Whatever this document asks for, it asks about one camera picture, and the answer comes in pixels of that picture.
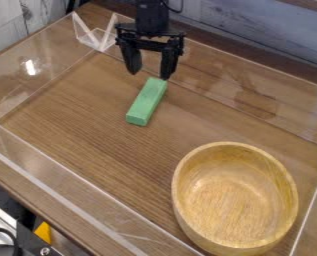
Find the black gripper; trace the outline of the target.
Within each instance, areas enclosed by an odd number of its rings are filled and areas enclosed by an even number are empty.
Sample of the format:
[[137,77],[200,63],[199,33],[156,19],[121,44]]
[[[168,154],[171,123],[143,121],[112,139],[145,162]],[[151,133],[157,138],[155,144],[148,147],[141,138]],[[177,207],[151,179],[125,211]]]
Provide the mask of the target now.
[[120,48],[127,71],[135,75],[141,68],[140,49],[161,52],[160,78],[175,72],[183,53],[184,34],[169,27],[169,13],[180,13],[183,5],[172,8],[168,0],[135,0],[135,19],[117,22],[116,45]]

